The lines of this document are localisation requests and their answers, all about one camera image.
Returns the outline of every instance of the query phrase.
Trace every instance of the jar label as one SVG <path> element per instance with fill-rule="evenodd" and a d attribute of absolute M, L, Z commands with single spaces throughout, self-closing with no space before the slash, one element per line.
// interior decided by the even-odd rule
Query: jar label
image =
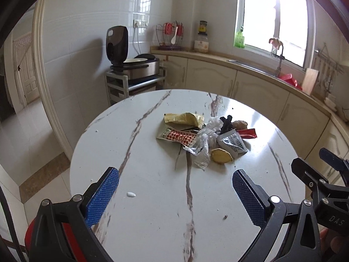
<path fill-rule="evenodd" d="M 208 50 L 208 42 L 195 40 L 194 48 Z"/>

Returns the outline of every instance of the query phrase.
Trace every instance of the kitchen sink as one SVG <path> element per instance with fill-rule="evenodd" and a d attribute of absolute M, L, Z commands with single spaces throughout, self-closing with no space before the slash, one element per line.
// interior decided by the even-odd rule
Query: kitchen sink
<path fill-rule="evenodd" d="M 266 74 L 268 76 L 272 76 L 272 77 L 276 78 L 276 74 L 275 73 L 271 73 L 271 72 L 269 72 L 267 70 L 258 68 L 256 66 L 251 65 L 251 64 L 248 64 L 248 63 L 245 63 L 245 62 L 242 62 L 242 61 L 239 61 L 239 60 L 228 60 L 228 62 L 234 63 L 236 65 L 239 65 L 239 66 L 251 69 L 251 70 L 255 70 L 257 72 L 260 72 L 260 73 L 263 73 L 263 74 Z"/>

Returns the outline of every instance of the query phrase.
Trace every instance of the marble tabletop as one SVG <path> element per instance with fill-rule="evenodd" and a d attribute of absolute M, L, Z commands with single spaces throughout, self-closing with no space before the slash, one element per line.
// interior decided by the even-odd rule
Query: marble tabletop
<path fill-rule="evenodd" d="M 211 162 L 203 171 L 179 143 L 156 139 L 163 115 L 183 112 L 202 114 L 206 122 L 230 114 L 258 138 L 246 140 L 249 151 L 232 163 Z M 282 132 L 252 108 L 199 91 L 160 90 L 121 101 L 89 125 L 74 150 L 70 188 L 83 194 L 109 166 L 119 170 L 119 186 L 94 229 L 114 261 L 232 262 L 260 230 L 233 189 L 233 172 L 243 169 L 270 196 L 300 203 L 305 186 L 290 166 L 296 157 Z"/>

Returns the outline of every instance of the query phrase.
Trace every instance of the trash pile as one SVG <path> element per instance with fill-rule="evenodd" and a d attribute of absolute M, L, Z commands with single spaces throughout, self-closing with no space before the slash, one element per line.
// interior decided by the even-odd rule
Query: trash pile
<path fill-rule="evenodd" d="M 205 170 L 211 160 L 218 164 L 232 162 L 248 152 L 243 139 L 257 138 L 254 128 L 247 129 L 247 122 L 232 119 L 231 115 L 211 117 L 205 124 L 203 115 L 165 114 L 166 127 L 157 139 L 181 143 L 194 155 L 193 163 Z"/>

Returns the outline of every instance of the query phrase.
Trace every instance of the wall socket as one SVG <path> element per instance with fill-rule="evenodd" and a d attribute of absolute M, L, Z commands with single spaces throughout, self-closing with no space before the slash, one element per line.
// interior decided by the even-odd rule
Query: wall socket
<path fill-rule="evenodd" d="M 147 28 L 149 22 L 143 19 L 134 19 L 133 20 L 133 27 L 134 28 Z"/>

